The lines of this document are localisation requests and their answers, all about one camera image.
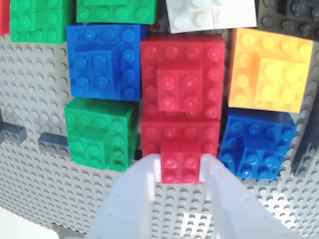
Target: gray lego baseplate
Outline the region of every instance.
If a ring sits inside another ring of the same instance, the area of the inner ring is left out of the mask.
[[[159,31],[167,31],[167,16],[159,22]],[[221,33],[230,46],[230,31],[204,34],[215,33]],[[278,220],[306,239],[319,236],[319,157],[313,158],[304,177],[293,176],[291,163],[311,113],[318,81],[319,44],[315,43],[303,105],[294,117],[296,135],[280,176],[273,182],[243,180]],[[44,132],[66,136],[64,107],[71,98],[66,44],[11,43],[10,35],[0,37],[3,121],[25,127],[27,132],[21,144],[7,140],[0,144],[0,206],[47,228],[53,223],[85,233],[121,173],[77,165],[67,156],[39,150],[38,140]],[[150,238],[214,238],[205,185],[157,184],[155,191],[149,215]]]

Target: blue lego brick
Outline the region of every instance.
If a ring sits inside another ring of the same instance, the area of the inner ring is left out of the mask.
[[[38,139],[41,151],[70,156],[68,138],[62,135],[44,132]]]
[[[140,101],[140,42],[147,34],[139,24],[68,26],[72,96]]]
[[[3,131],[6,140],[17,144],[22,144],[27,138],[26,129],[22,126],[2,122],[0,124],[0,130]]]
[[[240,178],[275,180],[295,131],[289,113],[228,109],[218,158]]]

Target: orange lego brick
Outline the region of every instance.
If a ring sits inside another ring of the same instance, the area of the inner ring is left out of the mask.
[[[313,42],[252,28],[232,38],[228,106],[299,112]]]
[[[0,0],[0,36],[10,32],[10,2]]]

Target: green lego brick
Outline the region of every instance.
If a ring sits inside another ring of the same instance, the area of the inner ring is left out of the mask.
[[[66,41],[65,29],[72,23],[71,7],[21,15],[25,18],[18,17],[18,13],[11,16],[12,42],[61,44]]]
[[[73,0],[11,0],[11,14],[72,7]]]
[[[154,24],[158,0],[78,0],[77,22]]]
[[[64,109],[71,159],[82,165],[125,171],[134,160],[138,104],[86,98]]]

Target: red lego tower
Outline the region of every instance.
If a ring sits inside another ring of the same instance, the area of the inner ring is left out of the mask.
[[[224,57],[221,35],[142,41],[143,155],[161,154],[163,183],[197,183],[201,154],[217,156]]]

